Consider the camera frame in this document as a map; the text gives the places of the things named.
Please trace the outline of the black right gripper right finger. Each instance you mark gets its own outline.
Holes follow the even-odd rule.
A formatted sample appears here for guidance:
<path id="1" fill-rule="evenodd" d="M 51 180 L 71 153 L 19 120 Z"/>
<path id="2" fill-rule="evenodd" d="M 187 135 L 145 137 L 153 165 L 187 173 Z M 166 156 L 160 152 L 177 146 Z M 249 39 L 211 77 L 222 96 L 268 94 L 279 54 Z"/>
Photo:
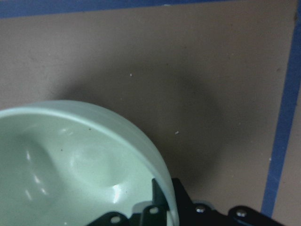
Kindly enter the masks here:
<path id="1" fill-rule="evenodd" d="M 193 202 L 179 179 L 173 191 L 180 226 L 280 226 L 281 223 L 247 206 L 235 206 L 224 215 L 205 202 Z"/>

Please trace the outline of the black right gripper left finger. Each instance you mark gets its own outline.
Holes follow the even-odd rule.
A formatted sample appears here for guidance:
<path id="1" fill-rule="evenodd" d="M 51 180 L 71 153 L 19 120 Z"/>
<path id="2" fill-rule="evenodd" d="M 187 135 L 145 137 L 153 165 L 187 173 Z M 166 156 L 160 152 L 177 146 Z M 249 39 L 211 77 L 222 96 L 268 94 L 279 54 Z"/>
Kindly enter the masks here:
<path id="1" fill-rule="evenodd" d="M 167 202 L 145 201 L 135 204 L 131 216 L 120 211 L 110 211 L 93 220 L 89 226 L 166 226 Z"/>

